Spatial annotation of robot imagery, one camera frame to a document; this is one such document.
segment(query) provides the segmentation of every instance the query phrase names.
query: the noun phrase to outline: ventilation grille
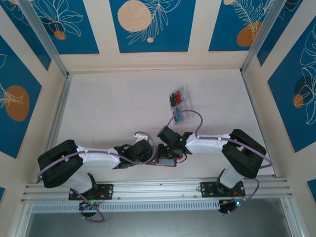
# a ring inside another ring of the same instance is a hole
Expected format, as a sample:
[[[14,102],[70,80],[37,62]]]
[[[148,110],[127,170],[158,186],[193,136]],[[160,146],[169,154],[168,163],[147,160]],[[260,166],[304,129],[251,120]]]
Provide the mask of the ventilation grille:
[[[189,211],[219,210],[217,200],[202,201],[150,201],[150,202],[109,202],[99,206],[102,212],[136,212],[136,211]],[[32,213],[74,213],[79,212],[78,203],[35,204]]]

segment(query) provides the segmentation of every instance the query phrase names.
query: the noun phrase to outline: beige wall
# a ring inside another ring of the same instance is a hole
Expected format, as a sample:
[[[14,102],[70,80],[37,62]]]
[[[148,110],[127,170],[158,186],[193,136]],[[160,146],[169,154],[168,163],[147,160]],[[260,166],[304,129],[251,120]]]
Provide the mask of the beige wall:
[[[246,73],[247,84],[267,139],[277,173],[286,177],[312,236],[316,236],[316,203],[307,181],[316,178],[316,143],[294,153],[268,79],[315,17],[316,1],[304,0],[262,67],[255,60]]]
[[[0,152],[0,187],[5,188],[0,206],[0,236],[5,237],[18,217],[16,211],[25,184],[34,182],[37,157],[45,147],[64,79],[53,64],[48,72],[45,70],[1,7],[0,24],[0,35],[42,85],[18,158]]]
[[[197,0],[189,51],[119,53],[110,3],[84,0],[100,54],[61,55],[70,72],[161,68],[240,68],[248,51],[208,52],[222,0]]]

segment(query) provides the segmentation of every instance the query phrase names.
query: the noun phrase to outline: metal frame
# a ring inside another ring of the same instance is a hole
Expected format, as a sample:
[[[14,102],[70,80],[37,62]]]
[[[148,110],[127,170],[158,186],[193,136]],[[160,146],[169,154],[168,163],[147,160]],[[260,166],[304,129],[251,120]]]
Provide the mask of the metal frame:
[[[253,198],[290,198],[291,190],[286,179],[274,176],[258,176],[260,189]],[[162,180],[162,181],[129,181],[129,182],[99,182],[98,184],[113,184],[112,200],[106,202],[127,201],[183,201],[183,200],[223,200],[231,197],[202,198],[198,191],[200,182],[214,182],[216,178]],[[245,191],[249,196],[257,183],[244,181]],[[47,189],[42,183],[28,184],[22,196],[22,203],[78,203],[68,200],[69,189],[57,187]]]
[[[50,135],[45,147],[45,151],[55,146],[63,112],[71,85],[72,75],[68,75],[55,46],[49,35],[44,29],[42,23],[37,17],[34,9],[28,0],[16,0],[19,3],[21,11],[26,16],[31,27],[35,31],[39,40],[48,52],[52,61],[56,64],[58,70],[67,78],[62,89],[58,106],[55,111],[55,117],[52,122]],[[282,9],[286,0],[275,1],[261,27],[249,54],[242,66],[241,74],[255,112],[259,127],[256,108],[252,102],[251,93],[248,90],[247,80],[244,73],[249,68],[251,62],[256,57],[260,47],[266,39],[278,13]],[[105,211],[157,211],[157,210],[208,210],[218,209],[218,200],[230,199],[222,198],[202,198],[198,191],[200,182],[215,181],[215,178],[191,179],[191,180],[164,180],[164,181],[131,181],[131,182],[107,182],[114,184],[113,199],[106,200],[101,210]],[[280,198],[284,213],[286,215],[292,236],[308,236],[306,226],[297,209],[297,205],[292,198],[292,193],[285,178],[275,178],[274,176],[258,176],[260,189],[253,198]],[[252,181],[244,182],[247,195],[252,193],[256,183]],[[30,221],[31,213],[61,213],[61,212],[78,212],[74,207],[78,206],[78,201],[68,200],[69,189],[54,188],[46,189],[42,183],[28,184],[25,188],[21,201],[21,215],[16,223],[16,228],[11,236],[24,237],[27,226]]]
[[[260,27],[260,30],[256,38],[254,39],[249,49],[247,57],[241,67],[242,75],[244,75],[244,73],[248,70],[249,66],[251,65],[252,61],[256,58],[257,53],[259,52],[263,42],[266,40],[274,22],[276,21],[285,3],[286,3],[286,0],[275,0],[273,2],[269,12],[267,13],[265,20],[263,21],[262,26]]]
[[[55,45],[51,41],[47,31],[45,30],[43,24],[38,18],[31,3],[28,0],[16,0],[16,2],[18,3],[19,8],[21,9],[25,18],[28,20],[30,26],[32,27],[33,31],[39,38],[46,52],[48,53],[52,61],[55,63],[59,72],[64,76],[64,78],[67,78],[67,75],[68,75],[67,69],[63,61],[61,60]]]
[[[56,145],[72,79],[73,75],[70,74],[64,82],[44,152],[52,149]]]

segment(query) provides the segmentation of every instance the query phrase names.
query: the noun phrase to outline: red component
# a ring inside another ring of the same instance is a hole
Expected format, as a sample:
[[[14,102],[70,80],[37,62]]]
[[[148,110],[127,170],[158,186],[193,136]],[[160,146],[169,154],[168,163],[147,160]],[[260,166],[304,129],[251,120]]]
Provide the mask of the red component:
[[[178,159],[182,159],[182,155],[181,156],[179,156],[178,158],[176,158],[175,160],[178,160]],[[147,163],[147,165],[156,165],[156,166],[166,166],[166,167],[177,167],[177,162],[174,162],[172,165],[170,165],[170,164],[164,164],[163,163],[164,162],[164,160],[163,159],[160,159],[159,160],[159,163],[151,163],[151,162],[149,162],[149,163]]]
[[[181,103],[181,95],[180,95],[180,91],[177,90],[177,92],[174,94],[176,97],[176,102],[177,105]]]

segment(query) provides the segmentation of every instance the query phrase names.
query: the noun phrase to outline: black mounting bracket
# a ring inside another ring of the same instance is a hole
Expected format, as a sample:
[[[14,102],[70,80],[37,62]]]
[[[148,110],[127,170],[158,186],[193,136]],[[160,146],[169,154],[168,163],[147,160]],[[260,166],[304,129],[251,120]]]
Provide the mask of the black mounting bracket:
[[[90,200],[112,200],[113,196],[113,184],[97,184],[98,192],[95,196],[88,198]],[[70,189],[68,200],[77,201],[82,200],[80,196],[78,196],[74,190]]]
[[[233,197],[234,191],[238,193],[240,196],[246,196],[246,192],[243,186],[243,182],[238,182],[232,189],[230,189],[225,195],[218,191],[218,187],[216,182],[201,182],[200,187],[198,189],[202,198],[222,198],[222,197]]]

